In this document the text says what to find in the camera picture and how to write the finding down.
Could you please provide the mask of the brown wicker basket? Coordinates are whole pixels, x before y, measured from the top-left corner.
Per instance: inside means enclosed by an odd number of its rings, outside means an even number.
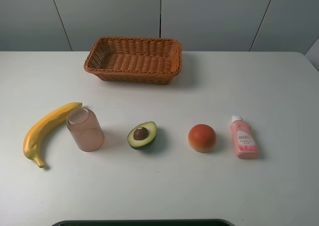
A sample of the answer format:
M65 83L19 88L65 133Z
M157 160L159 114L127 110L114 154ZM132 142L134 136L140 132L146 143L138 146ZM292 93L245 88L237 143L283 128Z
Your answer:
M102 37L84 63L86 72L104 81L155 84L169 84L181 67L181 44L171 38Z

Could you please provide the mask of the yellow banana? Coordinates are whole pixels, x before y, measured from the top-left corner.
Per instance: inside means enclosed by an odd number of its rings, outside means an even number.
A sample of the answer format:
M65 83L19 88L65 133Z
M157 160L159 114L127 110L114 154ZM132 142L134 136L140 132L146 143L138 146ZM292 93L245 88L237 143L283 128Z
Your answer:
M68 115L82 107L81 102L71 102L63 105L41 118L27 132L23 142L24 156L35 162L39 168L45 167L40 150L45 137L56 127L66 121Z

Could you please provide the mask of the red orange tomato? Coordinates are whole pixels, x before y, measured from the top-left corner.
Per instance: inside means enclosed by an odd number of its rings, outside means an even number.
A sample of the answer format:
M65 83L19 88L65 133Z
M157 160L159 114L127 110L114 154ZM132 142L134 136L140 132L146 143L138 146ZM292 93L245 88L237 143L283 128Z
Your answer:
M206 153L215 147L217 136L212 127L206 124L197 124L188 133L188 142L192 149Z

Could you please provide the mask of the pink translucent plastic cup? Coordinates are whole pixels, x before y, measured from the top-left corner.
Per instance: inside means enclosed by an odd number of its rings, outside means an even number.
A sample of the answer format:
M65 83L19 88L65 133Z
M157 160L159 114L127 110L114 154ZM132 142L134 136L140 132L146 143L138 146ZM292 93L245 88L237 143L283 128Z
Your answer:
M104 133L95 113L87 108L73 110L66 125L78 148L84 152L98 150L104 143Z

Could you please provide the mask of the black tray edge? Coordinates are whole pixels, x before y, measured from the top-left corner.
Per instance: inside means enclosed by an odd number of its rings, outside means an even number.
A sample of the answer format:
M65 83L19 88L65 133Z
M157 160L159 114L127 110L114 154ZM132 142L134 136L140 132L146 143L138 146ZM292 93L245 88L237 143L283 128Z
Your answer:
M53 226L233 226L220 219L61 221Z

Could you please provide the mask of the halved avocado with pit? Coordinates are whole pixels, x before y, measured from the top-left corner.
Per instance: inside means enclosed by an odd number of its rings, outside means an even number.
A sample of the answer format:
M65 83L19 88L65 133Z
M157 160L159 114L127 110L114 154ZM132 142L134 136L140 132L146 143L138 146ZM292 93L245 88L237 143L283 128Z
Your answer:
M157 136L157 125L153 121L142 123L130 131L127 136L132 149L144 150L148 148Z

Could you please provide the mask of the pink bottle with white cap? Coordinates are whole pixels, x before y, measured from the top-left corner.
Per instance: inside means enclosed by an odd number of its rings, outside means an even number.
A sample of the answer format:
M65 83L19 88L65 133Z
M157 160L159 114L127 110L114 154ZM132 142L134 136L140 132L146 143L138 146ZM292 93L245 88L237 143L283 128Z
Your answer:
M259 158L259 148L252 135L251 126L240 116L232 116L230 129L235 155L239 159Z

